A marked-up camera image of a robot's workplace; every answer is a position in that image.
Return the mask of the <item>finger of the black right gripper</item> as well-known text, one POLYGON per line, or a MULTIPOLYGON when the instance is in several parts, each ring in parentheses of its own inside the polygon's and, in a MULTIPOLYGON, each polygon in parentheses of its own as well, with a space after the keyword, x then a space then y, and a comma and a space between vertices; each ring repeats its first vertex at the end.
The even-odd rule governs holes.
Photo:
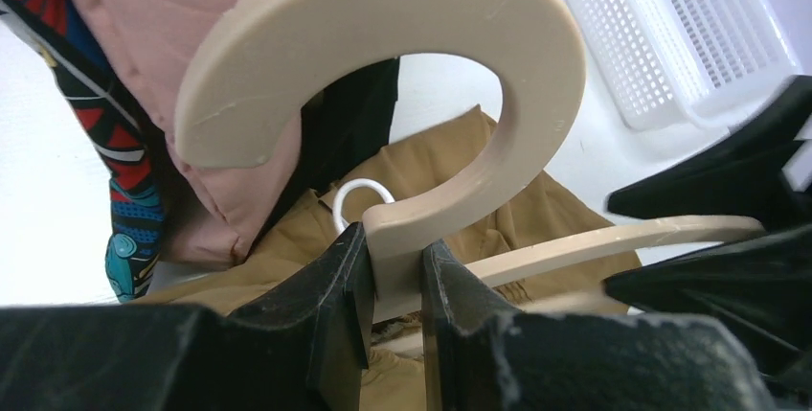
POLYGON ((698 313, 747 348, 772 390, 811 391, 811 79, 791 78, 749 122, 693 157, 611 193, 640 219, 732 215, 764 233, 626 271, 610 297, 646 311, 698 313))

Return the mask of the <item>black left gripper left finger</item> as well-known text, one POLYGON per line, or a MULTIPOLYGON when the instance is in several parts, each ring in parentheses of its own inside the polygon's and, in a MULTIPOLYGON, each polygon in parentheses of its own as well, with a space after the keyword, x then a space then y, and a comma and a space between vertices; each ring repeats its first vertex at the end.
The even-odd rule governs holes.
POLYGON ((198 305, 5 308, 5 410, 355 410, 374 306, 361 224, 222 316, 198 305))

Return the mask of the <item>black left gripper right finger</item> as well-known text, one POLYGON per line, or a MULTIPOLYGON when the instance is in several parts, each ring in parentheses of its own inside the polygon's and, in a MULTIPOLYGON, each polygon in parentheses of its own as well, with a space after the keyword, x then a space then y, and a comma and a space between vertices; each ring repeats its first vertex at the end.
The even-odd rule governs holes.
POLYGON ((431 410, 772 410, 744 346, 683 314, 533 313, 441 241, 420 264, 431 410))

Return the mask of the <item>tan brown shorts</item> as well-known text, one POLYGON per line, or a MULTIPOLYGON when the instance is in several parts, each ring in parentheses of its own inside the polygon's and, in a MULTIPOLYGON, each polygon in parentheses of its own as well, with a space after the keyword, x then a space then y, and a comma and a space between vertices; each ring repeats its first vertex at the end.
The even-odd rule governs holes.
MULTIPOLYGON (((370 194, 348 201, 364 220, 376 268, 447 238, 465 262, 475 262, 536 240, 595 230, 606 220, 543 173, 567 124, 534 124, 525 115, 490 119, 479 108, 382 148, 355 169, 395 194, 393 206, 370 194)), ((325 252, 335 239, 327 203, 335 191, 306 193, 256 243, 239 266, 150 296, 150 301, 201 303, 224 315, 274 288, 325 252)), ((355 410, 420 410, 423 365, 377 351, 362 371, 355 410)))

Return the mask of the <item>beige wooden hanger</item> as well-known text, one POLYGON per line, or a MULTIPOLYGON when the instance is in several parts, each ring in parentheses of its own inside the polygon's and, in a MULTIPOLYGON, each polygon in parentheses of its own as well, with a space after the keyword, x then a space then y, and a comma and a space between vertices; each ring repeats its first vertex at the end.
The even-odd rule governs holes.
MULTIPOLYGON (((544 142, 547 164, 584 94, 584 46, 562 0, 260 0, 251 16, 251 32, 283 55, 305 103, 357 69, 413 54, 444 103, 470 97, 482 80, 502 99, 499 120, 525 115, 534 124, 567 124, 559 145, 544 142)), ((418 310, 422 249, 377 269, 375 245, 367 244, 375 320, 418 310)))

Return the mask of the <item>black shorts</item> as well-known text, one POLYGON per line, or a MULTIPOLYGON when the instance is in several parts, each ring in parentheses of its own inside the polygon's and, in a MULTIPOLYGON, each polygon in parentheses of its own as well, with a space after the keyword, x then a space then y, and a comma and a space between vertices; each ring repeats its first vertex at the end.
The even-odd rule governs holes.
POLYGON ((363 67, 326 87, 302 108, 299 161, 261 235, 303 194, 326 193, 333 182, 389 144, 399 70, 398 57, 363 67))

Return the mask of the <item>pink shorts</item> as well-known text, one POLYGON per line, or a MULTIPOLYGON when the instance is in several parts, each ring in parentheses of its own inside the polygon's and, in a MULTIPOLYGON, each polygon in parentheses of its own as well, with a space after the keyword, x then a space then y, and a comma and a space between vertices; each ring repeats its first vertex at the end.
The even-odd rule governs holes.
POLYGON ((164 139, 163 261, 243 263, 301 151, 305 92, 252 33, 260 0, 73 0, 164 139))

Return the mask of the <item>colourful comic print shorts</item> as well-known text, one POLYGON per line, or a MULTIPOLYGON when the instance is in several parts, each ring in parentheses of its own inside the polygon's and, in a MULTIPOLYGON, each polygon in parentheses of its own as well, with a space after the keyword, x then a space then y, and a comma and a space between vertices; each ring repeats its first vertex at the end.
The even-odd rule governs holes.
POLYGON ((121 83, 72 0, 1 0, 1 18, 51 68, 109 172, 111 236, 105 273, 121 303, 152 281, 165 211, 141 125, 146 117, 121 83))

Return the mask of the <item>white plastic basket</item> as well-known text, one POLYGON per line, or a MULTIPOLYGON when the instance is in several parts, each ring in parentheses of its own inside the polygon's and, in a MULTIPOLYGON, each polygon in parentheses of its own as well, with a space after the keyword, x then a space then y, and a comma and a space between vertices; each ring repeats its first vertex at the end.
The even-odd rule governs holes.
POLYGON ((768 0, 566 0, 626 124, 735 126, 800 63, 768 0))

